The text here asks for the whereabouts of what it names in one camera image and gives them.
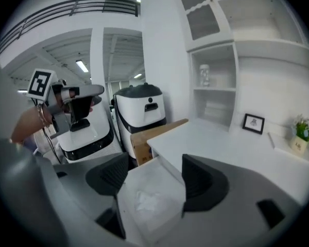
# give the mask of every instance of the railing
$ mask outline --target railing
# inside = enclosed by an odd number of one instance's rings
[[[48,21],[85,12],[115,12],[139,16],[139,3],[129,0],[69,0],[41,9],[20,21],[0,39],[0,54],[23,34]]]

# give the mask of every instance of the picture frame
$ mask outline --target picture frame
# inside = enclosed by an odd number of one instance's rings
[[[265,118],[252,114],[245,114],[243,129],[262,134]]]

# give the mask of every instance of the glass jar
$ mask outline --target glass jar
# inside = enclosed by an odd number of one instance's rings
[[[210,86],[210,66],[207,64],[201,65],[199,68],[199,83],[201,87]]]

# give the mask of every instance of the white cabinet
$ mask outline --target white cabinet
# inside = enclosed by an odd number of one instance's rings
[[[282,60],[309,68],[309,47],[284,40],[236,41],[240,58]]]
[[[233,40],[217,0],[177,0],[186,51]]]
[[[190,52],[191,118],[224,126],[233,121],[238,88],[238,58],[234,43]],[[210,67],[210,86],[201,87],[199,67]]]
[[[302,43],[294,19],[280,0],[219,0],[234,39],[282,39]]]

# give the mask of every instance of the white table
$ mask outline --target white table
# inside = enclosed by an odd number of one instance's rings
[[[274,150],[268,134],[241,128],[229,134],[208,121],[195,119],[148,140],[148,144],[181,183],[182,155],[191,154],[254,170],[301,205],[309,198],[309,162]]]

